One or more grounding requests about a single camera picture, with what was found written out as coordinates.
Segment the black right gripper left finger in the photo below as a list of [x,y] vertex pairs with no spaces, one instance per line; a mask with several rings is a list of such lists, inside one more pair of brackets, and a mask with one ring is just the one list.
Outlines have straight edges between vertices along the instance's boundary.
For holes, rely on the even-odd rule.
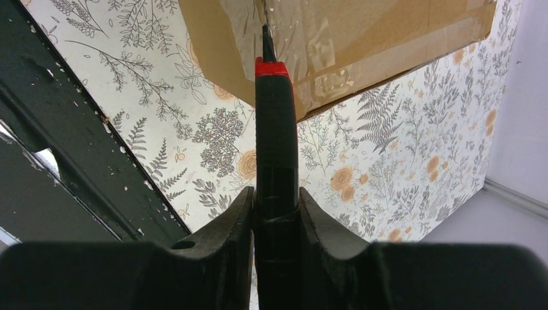
[[247,309],[254,190],[167,248],[27,242],[1,254],[2,309]]

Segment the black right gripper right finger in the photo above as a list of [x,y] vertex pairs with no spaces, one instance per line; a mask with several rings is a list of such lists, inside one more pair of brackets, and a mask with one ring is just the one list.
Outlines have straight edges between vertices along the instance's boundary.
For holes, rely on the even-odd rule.
[[518,245],[367,242],[306,189],[301,309],[546,309],[547,266]]

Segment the red black utility knife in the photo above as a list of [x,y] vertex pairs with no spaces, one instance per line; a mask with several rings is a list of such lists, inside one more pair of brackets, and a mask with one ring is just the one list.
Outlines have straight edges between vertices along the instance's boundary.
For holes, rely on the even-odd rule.
[[293,87],[269,25],[255,61],[255,266],[260,309],[299,305],[298,150]]

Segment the brown cardboard express box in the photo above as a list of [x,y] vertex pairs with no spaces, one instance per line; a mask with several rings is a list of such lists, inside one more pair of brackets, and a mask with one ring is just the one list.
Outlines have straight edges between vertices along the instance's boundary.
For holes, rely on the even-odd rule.
[[387,83],[491,31],[495,1],[180,1],[206,79],[249,105],[269,25],[298,120]]

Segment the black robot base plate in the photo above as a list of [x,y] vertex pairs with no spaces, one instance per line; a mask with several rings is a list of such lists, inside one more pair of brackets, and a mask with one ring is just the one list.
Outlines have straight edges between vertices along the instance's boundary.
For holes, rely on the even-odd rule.
[[18,240],[189,235],[19,1],[1,2],[1,227]]

